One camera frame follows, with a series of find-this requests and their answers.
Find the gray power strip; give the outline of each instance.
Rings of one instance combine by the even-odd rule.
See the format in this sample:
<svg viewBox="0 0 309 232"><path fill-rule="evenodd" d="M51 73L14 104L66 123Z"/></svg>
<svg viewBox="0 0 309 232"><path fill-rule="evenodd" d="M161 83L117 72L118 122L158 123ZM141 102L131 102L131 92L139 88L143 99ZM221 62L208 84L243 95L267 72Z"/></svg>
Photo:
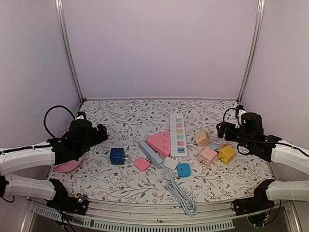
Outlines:
<svg viewBox="0 0 309 232"><path fill-rule="evenodd" d="M155 153L155 151L149 147L149 145L144 140L138 141L138 144L139 148L147 156L147 158L149 158L157 168L161 168L163 159L157 153Z"/></svg>

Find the pink triangular power strip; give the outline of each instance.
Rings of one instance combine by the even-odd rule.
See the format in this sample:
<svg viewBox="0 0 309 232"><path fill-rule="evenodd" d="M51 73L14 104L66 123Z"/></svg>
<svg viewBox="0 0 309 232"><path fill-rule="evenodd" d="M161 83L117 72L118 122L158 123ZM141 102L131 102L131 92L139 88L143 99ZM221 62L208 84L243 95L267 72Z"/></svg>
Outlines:
<svg viewBox="0 0 309 232"><path fill-rule="evenodd" d="M170 155L170 134L165 131L147 138L146 143L164 157Z"/></svg>

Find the white wall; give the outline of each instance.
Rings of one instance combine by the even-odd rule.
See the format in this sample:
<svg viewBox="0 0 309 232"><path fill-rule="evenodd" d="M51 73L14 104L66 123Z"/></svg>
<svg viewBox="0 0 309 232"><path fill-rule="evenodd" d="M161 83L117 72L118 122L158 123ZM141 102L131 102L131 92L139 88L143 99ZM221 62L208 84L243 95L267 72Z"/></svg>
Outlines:
<svg viewBox="0 0 309 232"><path fill-rule="evenodd" d="M263 25L243 104L262 116L266 134L309 149L309 2L266 1ZM271 164L279 180L309 176ZM296 203L304 231L308 204Z"/></svg>
<svg viewBox="0 0 309 232"><path fill-rule="evenodd" d="M60 37L55 2L0 1L0 147L15 147L45 141L43 128L47 109L63 104L76 112L78 99ZM60 136L70 115L54 110L48 126ZM44 178L47 167L23 172ZM25 198L13 204L0 199L0 231L21 228Z"/></svg>
<svg viewBox="0 0 309 232"><path fill-rule="evenodd" d="M83 95L236 99L256 0L67 0Z"/></svg>

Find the dark blue cube adapter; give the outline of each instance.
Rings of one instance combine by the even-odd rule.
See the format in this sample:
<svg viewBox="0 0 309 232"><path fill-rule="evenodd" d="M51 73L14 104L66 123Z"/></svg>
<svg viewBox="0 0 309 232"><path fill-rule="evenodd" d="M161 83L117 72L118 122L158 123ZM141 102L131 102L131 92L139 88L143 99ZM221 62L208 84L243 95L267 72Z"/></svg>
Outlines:
<svg viewBox="0 0 309 232"><path fill-rule="evenodd" d="M179 177L189 177L191 176L191 169L188 163L180 163L177 166L178 176Z"/></svg>
<svg viewBox="0 0 309 232"><path fill-rule="evenodd" d="M112 148L110 154L110 160L112 164L124 165L125 164L125 150L121 147Z"/></svg>

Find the beige cube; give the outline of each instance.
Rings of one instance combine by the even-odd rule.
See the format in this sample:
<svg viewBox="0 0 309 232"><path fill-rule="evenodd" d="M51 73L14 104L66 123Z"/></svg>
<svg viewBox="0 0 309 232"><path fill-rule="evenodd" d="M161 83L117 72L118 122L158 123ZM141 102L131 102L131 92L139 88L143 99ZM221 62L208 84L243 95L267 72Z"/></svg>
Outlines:
<svg viewBox="0 0 309 232"><path fill-rule="evenodd" d="M201 132L195 135L195 142L198 146L206 146L211 142L209 135L206 131L202 130Z"/></svg>

